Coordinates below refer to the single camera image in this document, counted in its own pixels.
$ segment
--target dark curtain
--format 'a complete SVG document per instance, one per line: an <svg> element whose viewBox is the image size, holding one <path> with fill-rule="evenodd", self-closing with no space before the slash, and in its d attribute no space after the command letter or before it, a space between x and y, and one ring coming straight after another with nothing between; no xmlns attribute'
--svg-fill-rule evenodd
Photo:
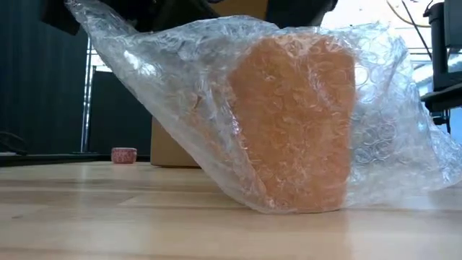
<svg viewBox="0 0 462 260"><path fill-rule="evenodd" d="M0 131L33 154L80 151L87 36L39 20L40 1L0 2Z"/></svg>
<svg viewBox="0 0 462 260"><path fill-rule="evenodd" d="M91 104L89 152L107 155L113 147L133 147L149 155L152 116L113 73L95 72Z"/></svg>

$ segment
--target table surface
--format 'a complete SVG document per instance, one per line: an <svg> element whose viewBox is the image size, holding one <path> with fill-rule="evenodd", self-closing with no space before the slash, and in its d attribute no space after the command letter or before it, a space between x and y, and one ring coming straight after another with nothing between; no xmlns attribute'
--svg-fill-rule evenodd
<svg viewBox="0 0 462 260"><path fill-rule="evenodd" d="M462 259L462 186L396 204L264 215L201 171L0 168L0 259Z"/></svg>

